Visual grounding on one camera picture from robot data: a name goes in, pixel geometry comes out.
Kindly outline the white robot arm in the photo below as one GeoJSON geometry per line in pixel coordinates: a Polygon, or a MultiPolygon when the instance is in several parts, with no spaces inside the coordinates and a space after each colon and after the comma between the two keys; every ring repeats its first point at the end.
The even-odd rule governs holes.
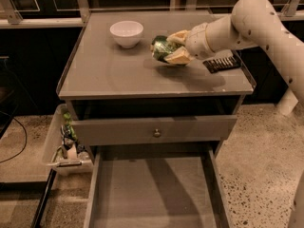
{"type": "Polygon", "coordinates": [[[170,63],[207,59],[225,49],[260,47],[288,85],[278,106],[241,109],[218,156],[233,228],[303,228],[303,43],[268,0],[238,0],[232,12],[169,36],[181,45],[170,63]]]}

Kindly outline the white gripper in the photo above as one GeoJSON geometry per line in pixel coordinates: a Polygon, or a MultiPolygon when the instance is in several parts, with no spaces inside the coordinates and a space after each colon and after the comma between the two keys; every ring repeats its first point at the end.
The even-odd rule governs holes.
{"type": "Polygon", "coordinates": [[[210,48],[207,37],[207,23],[193,27],[190,31],[180,30],[169,35],[166,40],[170,43],[185,45],[164,57],[164,61],[171,65],[187,65],[194,58],[205,60],[214,57],[216,53],[210,48]]]}

